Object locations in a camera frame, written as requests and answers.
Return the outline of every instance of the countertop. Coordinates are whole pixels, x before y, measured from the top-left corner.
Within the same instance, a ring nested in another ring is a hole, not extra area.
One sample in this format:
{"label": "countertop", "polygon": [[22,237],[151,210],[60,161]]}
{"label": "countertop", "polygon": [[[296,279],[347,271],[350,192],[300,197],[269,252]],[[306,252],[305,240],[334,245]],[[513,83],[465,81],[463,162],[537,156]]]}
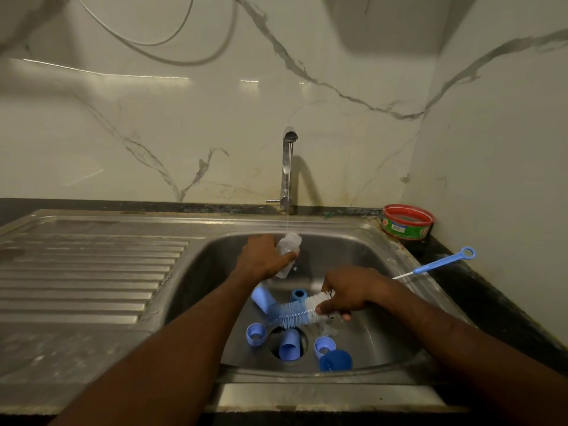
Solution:
{"label": "countertop", "polygon": [[[134,201],[58,200],[58,199],[0,199],[0,225],[7,224],[37,209],[80,209],[123,212],[190,212],[207,214],[279,214],[274,206],[191,204]],[[378,216],[380,208],[297,207],[296,214],[328,216]],[[421,263],[427,264],[451,254],[436,238],[419,242],[405,242],[405,247]],[[430,275],[455,301],[466,315],[481,329],[504,343],[513,346],[531,358],[568,377],[568,351],[550,337],[501,292],[473,272],[465,263],[458,262],[438,268]],[[436,388],[443,399],[451,404],[468,401],[472,408],[467,413],[223,413],[203,415],[200,424],[477,424],[492,415],[479,406],[478,401],[459,386]],[[49,416],[0,416],[2,424],[46,424]]]}

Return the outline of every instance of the white bristles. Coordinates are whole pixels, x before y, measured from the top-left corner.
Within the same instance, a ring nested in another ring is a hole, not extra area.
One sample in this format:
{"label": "white bristles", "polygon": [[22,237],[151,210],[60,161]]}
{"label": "white bristles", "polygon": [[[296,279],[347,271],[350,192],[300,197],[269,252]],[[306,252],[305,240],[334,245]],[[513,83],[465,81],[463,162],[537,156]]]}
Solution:
{"label": "white bristles", "polygon": [[329,318],[329,315],[318,315],[316,306],[333,297],[333,291],[323,291],[308,297],[305,301],[294,301],[279,305],[278,321],[284,329],[312,324]]}

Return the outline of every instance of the sink drain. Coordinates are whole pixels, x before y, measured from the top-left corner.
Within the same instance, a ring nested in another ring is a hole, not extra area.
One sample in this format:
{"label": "sink drain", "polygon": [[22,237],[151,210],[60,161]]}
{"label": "sink drain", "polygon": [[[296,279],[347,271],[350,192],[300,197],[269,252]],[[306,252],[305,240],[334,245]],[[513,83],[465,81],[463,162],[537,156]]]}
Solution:
{"label": "sink drain", "polygon": [[[306,353],[308,348],[308,337],[302,330],[296,327],[294,327],[294,329],[297,330],[298,333],[300,334],[300,358],[302,358],[302,356]],[[276,329],[270,332],[270,334],[268,335],[268,339],[266,341],[268,349],[277,359],[280,359],[279,351],[280,351],[280,344],[282,343],[282,337],[284,336],[284,331],[285,330],[280,326],[277,327]]]}

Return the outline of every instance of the clear plastic bottle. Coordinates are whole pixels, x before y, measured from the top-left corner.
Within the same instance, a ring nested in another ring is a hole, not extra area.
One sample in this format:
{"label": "clear plastic bottle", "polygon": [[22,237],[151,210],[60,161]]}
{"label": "clear plastic bottle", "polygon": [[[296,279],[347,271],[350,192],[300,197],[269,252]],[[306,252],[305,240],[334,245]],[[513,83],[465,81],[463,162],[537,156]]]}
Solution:
{"label": "clear plastic bottle", "polygon": [[[296,251],[297,253],[299,253],[300,243],[302,243],[302,237],[299,234],[288,233],[286,236],[280,239],[280,242],[278,243],[278,245],[276,245],[276,252],[281,256],[290,251]],[[294,266],[294,262],[288,264],[288,266],[278,272],[276,276],[282,279],[286,278],[288,276],[288,273],[290,272],[290,269],[292,269],[292,266]]]}

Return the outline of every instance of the red lid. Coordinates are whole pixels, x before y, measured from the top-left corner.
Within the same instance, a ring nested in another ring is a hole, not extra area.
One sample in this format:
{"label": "red lid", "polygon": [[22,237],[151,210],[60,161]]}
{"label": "red lid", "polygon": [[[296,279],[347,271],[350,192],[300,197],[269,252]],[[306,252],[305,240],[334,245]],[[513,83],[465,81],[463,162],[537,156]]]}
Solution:
{"label": "red lid", "polygon": [[430,212],[407,204],[388,204],[383,213],[394,222],[418,227],[431,225],[435,219]]}

